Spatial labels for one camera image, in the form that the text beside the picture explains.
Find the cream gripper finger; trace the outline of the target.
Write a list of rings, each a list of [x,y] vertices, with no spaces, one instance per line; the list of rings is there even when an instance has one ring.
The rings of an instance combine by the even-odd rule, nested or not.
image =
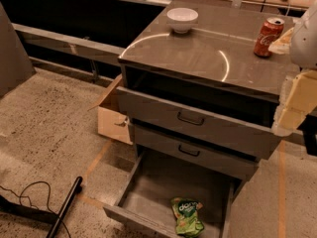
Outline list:
[[[271,131],[276,136],[292,134],[317,107],[317,70],[289,74],[281,87]]]
[[[288,55],[290,53],[291,38],[293,35],[293,28],[287,30],[277,40],[273,41],[268,50],[278,55]]]

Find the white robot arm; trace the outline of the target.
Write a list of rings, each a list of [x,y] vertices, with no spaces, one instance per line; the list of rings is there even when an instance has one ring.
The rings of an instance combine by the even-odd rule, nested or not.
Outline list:
[[[271,131],[286,137],[292,134],[317,107],[317,2],[268,50],[279,55],[289,55],[301,72],[286,78],[279,95]]]

